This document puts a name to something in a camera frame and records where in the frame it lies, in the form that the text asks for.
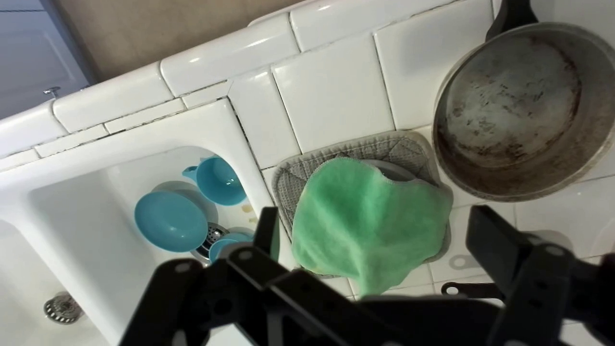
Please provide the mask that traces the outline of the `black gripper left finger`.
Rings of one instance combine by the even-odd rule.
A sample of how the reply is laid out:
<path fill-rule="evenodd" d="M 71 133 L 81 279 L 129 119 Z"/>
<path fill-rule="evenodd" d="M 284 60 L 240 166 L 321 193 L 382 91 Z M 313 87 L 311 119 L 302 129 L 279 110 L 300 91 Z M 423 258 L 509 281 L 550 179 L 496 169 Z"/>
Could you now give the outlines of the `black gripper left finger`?
<path fill-rule="evenodd" d="M 396 346 L 398 335 L 313 275 L 277 260 L 279 210 L 263 208 L 255 235 L 204 267 L 161 264 L 119 346 L 206 346 L 236 327 L 254 346 Z"/>

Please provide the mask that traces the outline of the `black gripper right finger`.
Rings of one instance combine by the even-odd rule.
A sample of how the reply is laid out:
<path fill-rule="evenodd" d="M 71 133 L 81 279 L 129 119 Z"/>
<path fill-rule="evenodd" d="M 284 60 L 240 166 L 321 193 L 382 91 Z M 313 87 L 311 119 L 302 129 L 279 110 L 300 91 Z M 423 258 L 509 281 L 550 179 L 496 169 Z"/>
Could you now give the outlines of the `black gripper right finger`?
<path fill-rule="evenodd" d="M 615 346 L 615 267 L 517 231 L 488 206 L 473 206 L 467 250 L 505 296 L 488 346 L 561 346 L 565 319 L 580 323 L 603 346 Z"/>

